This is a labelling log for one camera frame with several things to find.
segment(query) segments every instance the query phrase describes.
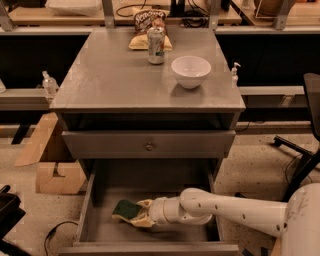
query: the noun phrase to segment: concrete floor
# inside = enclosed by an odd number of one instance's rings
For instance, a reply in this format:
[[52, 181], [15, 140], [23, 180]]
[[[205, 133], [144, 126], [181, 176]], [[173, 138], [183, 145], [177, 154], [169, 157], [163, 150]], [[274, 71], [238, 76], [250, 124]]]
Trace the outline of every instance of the concrete floor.
[[[240, 192], [248, 198], [280, 200], [287, 181], [294, 170], [298, 154], [284, 146], [272, 146], [275, 135], [280, 135], [309, 150], [315, 151], [318, 142], [313, 138], [308, 123], [240, 123], [229, 157], [223, 161], [216, 180], [218, 194]], [[9, 184], [11, 193], [21, 200], [26, 211], [23, 219], [8, 233], [5, 240], [33, 256], [46, 255], [44, 241], [48, 232], [64, 221], [78, 222], [84, 195], [44, 195], [35, 193], [36, 164], [14, 167], [25, 138], [20, 145], [11, 145], [12, 137], [0, 128], [0, 188]], [[316, 168], [304, 184], [320, 182]], [[275, 239], [261, 232], [221, 219], [225, 240], [239, 244], [238, 255], [270, 255]], [[61, 225], [47, 243], [48, 255], [57, 255], [61, 247], [72, 246], [77, 226]]]

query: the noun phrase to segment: open drawer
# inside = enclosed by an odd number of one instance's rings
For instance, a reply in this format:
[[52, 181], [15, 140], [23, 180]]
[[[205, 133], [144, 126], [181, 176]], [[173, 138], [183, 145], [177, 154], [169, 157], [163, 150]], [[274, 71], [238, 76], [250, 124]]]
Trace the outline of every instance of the open drawer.
[[234, 131], [67, 131], [63, 138], [75, 159], [224, 158]]
[[208, 159], [96, 160], [74, 246], [60, 255], [236, 255], [238, 246], [220, 241], [208, 224], [136, 228], [111, 214], [121, 199], [173, 197], [187, 187], [210, 191]]

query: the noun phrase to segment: white bowl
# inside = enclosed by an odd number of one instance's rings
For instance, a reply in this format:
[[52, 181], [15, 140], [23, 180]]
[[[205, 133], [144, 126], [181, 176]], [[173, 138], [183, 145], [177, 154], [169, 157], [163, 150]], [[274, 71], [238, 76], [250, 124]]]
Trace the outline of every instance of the white bowl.
[[211, 71], [210, 63], [196, 56], [177, 58], [172, 62], [171, 68], [177, 82], [187, 89], [199, 86]]

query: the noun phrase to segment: green sponge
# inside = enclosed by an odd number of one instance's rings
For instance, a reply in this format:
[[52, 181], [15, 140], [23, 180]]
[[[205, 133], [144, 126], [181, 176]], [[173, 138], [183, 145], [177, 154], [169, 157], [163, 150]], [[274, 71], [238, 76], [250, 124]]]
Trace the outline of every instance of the green sponge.
[[127, 222], [136, 218], [142, 206], [131, 203], [128, 200], [120, 200], [112, 212], [112, 217], [121, 218]]

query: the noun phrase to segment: drawer handle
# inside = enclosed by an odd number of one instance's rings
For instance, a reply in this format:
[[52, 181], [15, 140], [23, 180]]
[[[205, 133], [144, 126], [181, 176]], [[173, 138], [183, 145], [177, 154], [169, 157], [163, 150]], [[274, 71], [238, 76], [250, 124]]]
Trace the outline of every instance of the drawer handle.
[[148, 151], [154, 150], [154, 145], [151, 142], [148, 142], [148, 144], [146, 145], [146, 150]]

